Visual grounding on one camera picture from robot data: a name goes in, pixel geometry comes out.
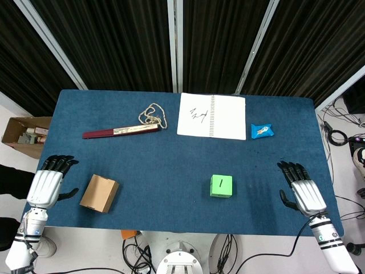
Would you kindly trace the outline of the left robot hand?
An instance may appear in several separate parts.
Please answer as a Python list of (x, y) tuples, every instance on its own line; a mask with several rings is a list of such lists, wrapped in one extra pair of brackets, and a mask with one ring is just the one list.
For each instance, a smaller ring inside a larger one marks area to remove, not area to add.
[(27, 195), (28, 204), (35, 208), (50, 209), (56, 202), (72, 198), (79, 191), (78, 188), (63, 194), (60, 190), (65, 175), (78, 163), (72, 155), (49, 156), (34, 175)]

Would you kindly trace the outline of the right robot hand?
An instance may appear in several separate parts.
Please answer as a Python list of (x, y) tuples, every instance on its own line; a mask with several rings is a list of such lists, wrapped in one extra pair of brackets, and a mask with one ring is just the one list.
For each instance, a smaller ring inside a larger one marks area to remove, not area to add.
[(299, 163), (284, 161), (278, 162), (277, 166), (281, 169), (295, 197), (295, 202), (291, 202), (284, 190), (280, 190), (279, 195), (284, 206), (300, 211), (307, 217), (312, 217), (326, 210), (325, 200), (304, 166)]

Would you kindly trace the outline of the green numbered cube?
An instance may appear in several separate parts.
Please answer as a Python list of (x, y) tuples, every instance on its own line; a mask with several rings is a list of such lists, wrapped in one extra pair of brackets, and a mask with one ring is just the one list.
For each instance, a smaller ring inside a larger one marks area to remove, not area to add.
[(210, 196), (229, 198), (233, 194), (233, 177), (213, 174), (210, 179)]

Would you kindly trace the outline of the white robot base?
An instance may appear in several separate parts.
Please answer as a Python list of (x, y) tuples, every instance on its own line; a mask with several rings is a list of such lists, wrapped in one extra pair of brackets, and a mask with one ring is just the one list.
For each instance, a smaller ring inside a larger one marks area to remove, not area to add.
[(200, 256), (187, 242), (172, 243), (163, 249), (156, 274), (203, 274)]

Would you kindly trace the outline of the black clothing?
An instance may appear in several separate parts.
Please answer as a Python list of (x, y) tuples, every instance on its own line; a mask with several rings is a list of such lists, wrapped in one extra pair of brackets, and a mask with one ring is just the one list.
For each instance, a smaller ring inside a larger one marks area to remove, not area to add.
[(26, 199), (34, 175), (32, 172), (0, 164), (0, 195), (10, 194), (17, 199)]

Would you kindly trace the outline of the open carton with items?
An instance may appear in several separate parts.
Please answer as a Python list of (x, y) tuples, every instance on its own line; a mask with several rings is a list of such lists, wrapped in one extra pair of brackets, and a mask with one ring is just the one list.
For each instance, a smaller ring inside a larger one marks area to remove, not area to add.
[(27, 156), (39, 159), (52, 117), (11, 117), (1, 142)]

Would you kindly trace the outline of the brown cardboard box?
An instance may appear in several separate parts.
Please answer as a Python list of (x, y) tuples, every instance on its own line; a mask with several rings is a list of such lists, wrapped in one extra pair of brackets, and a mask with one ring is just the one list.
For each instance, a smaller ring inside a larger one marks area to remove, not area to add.
[(118, 188), (118, 182), (93, 174), (79, 204), (94, 211), (108, 213)]

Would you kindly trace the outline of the black cylindrical object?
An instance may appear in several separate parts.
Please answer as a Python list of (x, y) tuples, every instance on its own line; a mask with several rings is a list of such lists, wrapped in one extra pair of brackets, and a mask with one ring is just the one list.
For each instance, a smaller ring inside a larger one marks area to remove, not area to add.
[(365, 249), (365, 243), (362, 244), (347, 243), (346, 249), (349, 253), (355, 256), (360, 256), (362, 254), (362, 249)]

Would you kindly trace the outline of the dark red folded fan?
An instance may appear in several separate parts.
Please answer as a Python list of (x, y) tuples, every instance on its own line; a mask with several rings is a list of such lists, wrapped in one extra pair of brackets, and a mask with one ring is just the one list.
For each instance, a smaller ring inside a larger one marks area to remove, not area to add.
[(128, 126), (120, 128), (110, 128), (106, 130), (89, 131), (82, 134), (83, 139), (109, 138), (115, 136), (137, 135), (149, 132), (156, 132), (160, 129), (158, 124), (141, 124), (138, 126)]

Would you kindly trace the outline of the blue snack packet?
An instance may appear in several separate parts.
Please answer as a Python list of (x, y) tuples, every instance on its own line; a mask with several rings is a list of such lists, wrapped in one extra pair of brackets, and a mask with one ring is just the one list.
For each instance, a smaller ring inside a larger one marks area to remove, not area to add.
[(271, 127), (272, 125), (270, 123), (263, 125), (251, 124), (251, 138), (259, 139), (274, 136), (274, 132)]

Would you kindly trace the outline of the white round disc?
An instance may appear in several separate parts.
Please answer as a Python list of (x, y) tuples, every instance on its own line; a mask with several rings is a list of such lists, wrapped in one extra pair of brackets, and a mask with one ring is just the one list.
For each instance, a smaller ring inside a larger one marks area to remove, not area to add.
[[(217, 263), (220, 258), (220, 253), (225, 242), (227, 234), (218, 234), (210, 247), (209, 251), (209, 269), (211, 272), (217, 271)], [(229, 253), (228, 261), (224, 266), (224, 272), (229, 272), (232, 269), (231, 273), (236, 271), (238, 266), (242, 263), (242, 255), (243, 255), (243, 239), (241, 235), (234, 235), (235, 240), (233, 240), (232, 247)]]

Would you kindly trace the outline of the white spiral notebook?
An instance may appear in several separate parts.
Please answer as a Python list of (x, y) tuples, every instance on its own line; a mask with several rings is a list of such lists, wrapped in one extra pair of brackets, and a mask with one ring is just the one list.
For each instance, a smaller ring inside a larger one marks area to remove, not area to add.
[(245, 140), (246, 100), (239, 96), (181, 94), (177, 134)]

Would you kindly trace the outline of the black curtain panel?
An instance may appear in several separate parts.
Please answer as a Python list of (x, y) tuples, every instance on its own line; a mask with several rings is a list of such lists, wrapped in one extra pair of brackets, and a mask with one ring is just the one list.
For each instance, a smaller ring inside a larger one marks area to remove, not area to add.
[(319, 106), (365, 65), (365, 0), (280, 0), (241, 94)]
[(0, 92), (33, 116), (51, 116), (76, 86), (13, 0), (0, 0)]
[(183, 91), (233, 94), (270, 0), (183, 0)]
[(172, 92), (167, 0), (31, 0), (90, 90)]

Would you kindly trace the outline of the blue felt table cover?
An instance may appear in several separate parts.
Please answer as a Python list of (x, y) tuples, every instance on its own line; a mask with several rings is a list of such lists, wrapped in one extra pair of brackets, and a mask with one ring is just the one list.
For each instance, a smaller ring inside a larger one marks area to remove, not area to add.
[[(253, 140), (177, 134), (180, 95), (166, 92), (63, 90), (41, 160), (72, 155), (79, 163), (61, 191), (78, 193), (48, 211), (47, 225), (145, 231), (294, 236), (306, 217), (285, 207), (279, 191), (293, 193), (278, 162), (300, 163), (316, 182), (338, 233), (344, 229), (313, 101), (246, 96), (246, 123), (273, 127)], [(137, 135), (83, 139), (89, 131), (141, 124), (160, 129)], [(119, 183), (108, 213), (79, 203), (93, 174)], [(210, 196), (213, 174), (233, 177), (229, 198)]]

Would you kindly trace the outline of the white frame post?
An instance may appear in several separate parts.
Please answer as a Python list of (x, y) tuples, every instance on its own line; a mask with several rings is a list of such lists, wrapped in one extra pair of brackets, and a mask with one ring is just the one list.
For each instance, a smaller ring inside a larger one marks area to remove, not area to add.
[(243, 89), (243, 86), (246, 82), (246, 79), (249, 75), (249, 71), (252, 67), (252, 64), (256, 58), (256, 55), (259, 51), (259, 48), (262, 44), (262, 41), (265, 37), (265, 34), (270, 26), (270, 23), (273, 19), (273, 16), (276, 12), (276, 9), (279, 5), (281, 0), (270, 0), (269, 1), (269, 4), (266, 8), (266, 11), (264, 13), (264, 16), (262, 18), (262, 21), (261, 21), (261, 24), (260, 24), (260, 27), (258, 29), (258, 32), (257, 32), (257, 35), (255, 37), (255, 40), (253, 42), (253, 45), (251, 47), (251, 50), (250, 50), (250, 53), (249, 53), (249, 56), (247, 58), (247, 61), (245, 63), (245, 66), (244, 66), (244, 69), (243, 69), (243, 72), (241, 74), (241, 77), (240, 77), (240, 80), (238, 82), (238, 85), (236, 87), (236, 90), (234, 92), (234, 95), (239, 95)]
[(183, 0), (167, 0), (169, 48), (173, 93), (183, 92), (184, 72), (184, 4)]
[(315, 108), (316, 114), (319, 114), (326, 106), (330, 105), (335, 99), (340, 97), (360, 78), (365, 76), (365, 65), (363, 65), (354, 75), (341, 84), (331, 95), (329, 95), (318, 107)]
[(22, 12), (30, 25), (34, 28), (41, 40), (45, 43), (47, 48), (51, 51), (55, 59), (64, 69), (66, 74), (73, 81), (75, 86), (80, 90), (88, 90), (82, 77), (77, 72), (74, 65), (69, 60), (62, 47), (53, 36), (51, 30), (48, 28), (42, 17), (39, 15), (30, 0), (13, 0), (18, 9)]

